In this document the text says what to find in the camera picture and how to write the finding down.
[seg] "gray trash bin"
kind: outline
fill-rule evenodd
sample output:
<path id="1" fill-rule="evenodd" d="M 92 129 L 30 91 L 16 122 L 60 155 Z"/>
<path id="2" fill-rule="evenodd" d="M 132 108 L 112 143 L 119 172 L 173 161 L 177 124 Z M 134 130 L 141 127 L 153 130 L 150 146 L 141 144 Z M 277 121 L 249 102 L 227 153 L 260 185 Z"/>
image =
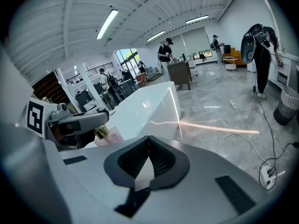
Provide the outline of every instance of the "gray trash bin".
<path id="1" fill-rule="evenodd" d="M 273 113 L 280 125 L 287 125 L 299 110 L 299 94 L 291 87 L 284 86 L 281 91 L 280 102 Z"/>

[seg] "black t-shirt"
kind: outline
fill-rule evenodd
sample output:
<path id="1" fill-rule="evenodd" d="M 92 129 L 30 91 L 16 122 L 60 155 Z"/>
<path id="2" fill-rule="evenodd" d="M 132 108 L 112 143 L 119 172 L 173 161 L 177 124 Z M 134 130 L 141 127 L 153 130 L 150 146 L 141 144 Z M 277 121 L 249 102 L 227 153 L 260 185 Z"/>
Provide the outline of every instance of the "black t-shirt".
<path id="1" fill-rule="evenodd" d="M 216 48 L 216 49 L 219 49 L 218 44 L 219 44 L 219 42 L 217 41 L 217 39 L 215 39 L 215 40 L 214 40 L 214 45 L 215 45 L 215 48 Z"/>
<path id="2" fill-rule="evenodd" d="M 166 47 L 166 46 L 160 46 L 158 53 L 165 55 L 166 53 L 172 53 L 172 50 L 170 47 Z M 170 58 L 169 57 L 162 57 L 160 56 L 160 61 L 162 62 L 169 62 Z"/>

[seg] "ceiling light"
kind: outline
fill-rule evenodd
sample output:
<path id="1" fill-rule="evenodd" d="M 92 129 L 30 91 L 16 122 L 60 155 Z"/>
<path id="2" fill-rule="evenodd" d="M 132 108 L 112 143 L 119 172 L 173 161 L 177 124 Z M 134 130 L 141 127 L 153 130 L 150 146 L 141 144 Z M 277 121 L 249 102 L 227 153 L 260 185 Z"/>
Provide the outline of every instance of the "ceiling light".
<path id="1" fill-rule="evenodd" d="M 186 24 L 189 24 L 189 23 L 192 23 L 192 22 L 195 22 L 195 21 L 199 21 L 199 20 L 203 20 L 203 19 L 208 18 L 208 17 L 209 16 L 206 15 L 206 16 L 202 16 L 202 17 L 198 17 L 198 18 L 193 18 L 191 20 L 186 21 Z"/>
<path id="2" fill-rule="evenodd" d="M 107 28 L 109 27 L 110 23 L 112 22 L 112 20 L 114 19 L 114 17 L 118 14 L 118 11 L 113 9 L 111 10 L 111 12 L 109 13 L 106 21 L 104 22 L 104 25 L 102 26 L 98 36 L 97 36 L 97 40 L 101 39 L 104 35 L 104 33 L 106 32 Z"/>
<path id="3" fill-rule="evenodd" d="M 154 38 L 156 38 L 156 37 L 162 35 L 163 33 L 164 33 L 164 31 L 159 32 L 158 34 L 156 34 L 156 35 L 152 36 L 151 38 L 147 39 L 147 41 L 149 42 L 149 41 L 153 40 Z"/>

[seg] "backpack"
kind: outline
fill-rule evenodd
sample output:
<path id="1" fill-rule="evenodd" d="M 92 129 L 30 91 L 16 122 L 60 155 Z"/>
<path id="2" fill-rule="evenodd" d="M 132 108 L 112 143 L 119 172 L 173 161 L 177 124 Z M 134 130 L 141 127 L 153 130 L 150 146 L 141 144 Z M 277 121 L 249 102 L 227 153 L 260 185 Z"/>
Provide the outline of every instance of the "backpack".
<path id="1" fill-rule="evenodd" d="M 109 86 L 113 87 L 113 86 L 117 85 L 117 80 L 113 75 L 111 75 L 108 72 L 108 75 L 105 74 L 105 76 L 107 77 L 107 81 L 108 81 Z"/>
<path id="2" fill-rule="evenodd" d="M 211 43 L 210 47 L 211 47 L 211 49 L 212 49 L 212 50 L 216 50 L 216 47 L 215 47 L 214 41 Z"/>

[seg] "power strip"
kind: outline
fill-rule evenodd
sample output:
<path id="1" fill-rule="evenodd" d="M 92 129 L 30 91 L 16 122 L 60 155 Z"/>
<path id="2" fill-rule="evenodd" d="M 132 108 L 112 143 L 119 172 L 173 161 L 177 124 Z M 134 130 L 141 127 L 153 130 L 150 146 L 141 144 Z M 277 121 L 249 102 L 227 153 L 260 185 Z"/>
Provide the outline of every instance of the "power strip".
<path id="1" fill-rule="evenodd" d="M 273 177 L 269 177 L 269 174 L 267 174 L 268 170 L 270 170 L 271 166 L 270 164 L 264 165 L 261 168 L 261 173 L 260 175 L 262 176 L 262 179 L 266 185 L 266 183 L 270 182 L 265 188 L 266 189 L 270 189 L 273 187 L 274 185 L 274 181 L 273 181 Z"/>

